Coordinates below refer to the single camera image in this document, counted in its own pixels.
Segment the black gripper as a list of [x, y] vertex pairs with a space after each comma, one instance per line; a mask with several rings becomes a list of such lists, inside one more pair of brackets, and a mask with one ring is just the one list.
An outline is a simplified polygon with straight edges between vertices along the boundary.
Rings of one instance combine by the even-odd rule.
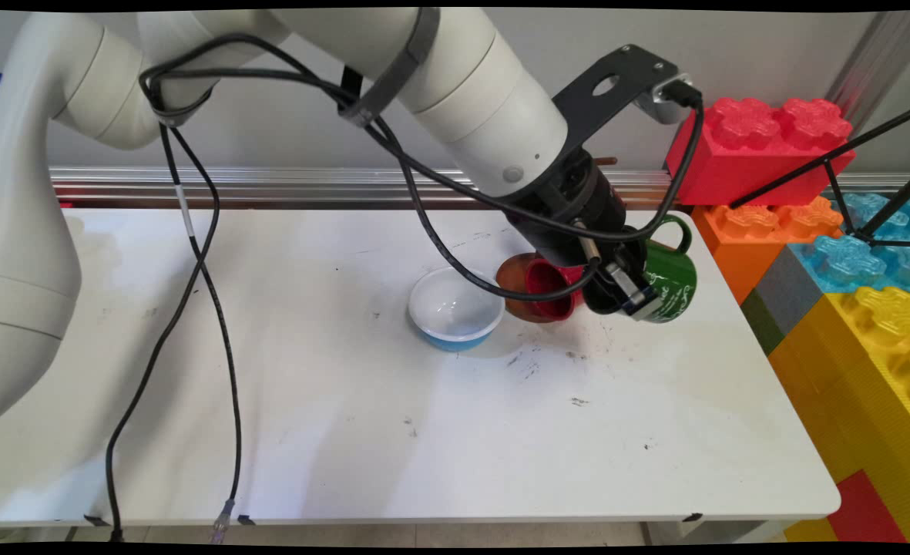
[[[569, 155], [549, 179], [511, 204], [561, 224], [574, 224], [578, 219], [589, 230], [609, 234], [634, 231], [626, 224], [623, 202], [585, 150]], [[579, 237], [537, 224], [512, 212], [506, 211], [505, 214], [508, 222], [524, 236], [536, 253], [554, 266], [578, 267], [587, 264]], [[609, 262], [606, 273], [624, 297], [618, 301], [621, 312], [634, 321], [659, 322], [660, 294], [647, 277], [645, 261], [635, 261], [626, 266], [616, 261]]]

